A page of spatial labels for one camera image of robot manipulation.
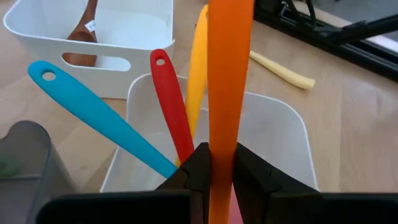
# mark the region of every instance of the yellow spatula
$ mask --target yellow spatula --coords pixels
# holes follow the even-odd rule
[[[195,137],[200,114],[200,102],[205,92],[207,79],[207,10],[207,5],[201,10],[193,37],[187,97],[185,99],[185,111],[187,112],[192,139]],[[178,158],[175,165],[180,165]]]

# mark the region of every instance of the blue spatula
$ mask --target blue spatula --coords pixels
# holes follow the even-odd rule
[[[54,74],[53,79],[44,78],[48,72]],[[117,112],[68,73],[44,61],[32,63],[28,73],[59,105],[162,176],[169,178],[177,170],[173,163],[140,136]]]

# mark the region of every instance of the wooden spoon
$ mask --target wooden spoon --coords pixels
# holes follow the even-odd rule
[[[98,0],[88,0],[86,10],[84,11],[80,22],[69,35],[68,40],[77,40],[83,42],[97,43],[95,36],[95,10]],[[96,55],[65,53],[63,59],[71,65],[94,67],[97,59]]]

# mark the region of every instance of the wooden table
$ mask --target wooden table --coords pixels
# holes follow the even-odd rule
[[[173,62],[182,76],[187,76],[195,23],[204,4],[175,0]],[[1,1],[2,14],[11,5],[11,0]],[[80,190],[98,191],[116,145],[40,90],[26,72],[33,58],[5,28],[0,34],[0,135],[16,121],[40,123]],[[300,113],[322,191],[398,189],[398,84],[258,22],[251,48],[316,80],[312,91],[302,91],[250,61],[246,89],[285,101]],[[125,115],[125,100],[106,102]]]

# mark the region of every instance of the white storage basket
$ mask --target white storage basket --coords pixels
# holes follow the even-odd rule
[[[187,79],[179,77],[183,96]],[[207,96],[203,97],[194,145],[208,142]],[[150,74],[136,79],[127,99],[127,122],[165,157],[177,153],[163,117]],[[238,141],[291,177],[318,189],[307,130],[300,115],[286,103],[245,92]],[[127,151],[118,148],[102,192],[153,190],[165,180]]]
[[[28,50],[79,79],[98,96],[126,98],[131,82],[149,73],[154,49],[173,53],[173,0],[99,0],[98,43],[66,40],[87,0],[18,0],[4,25]],[[67,64],[66,52],[98,55],[96,66]]]

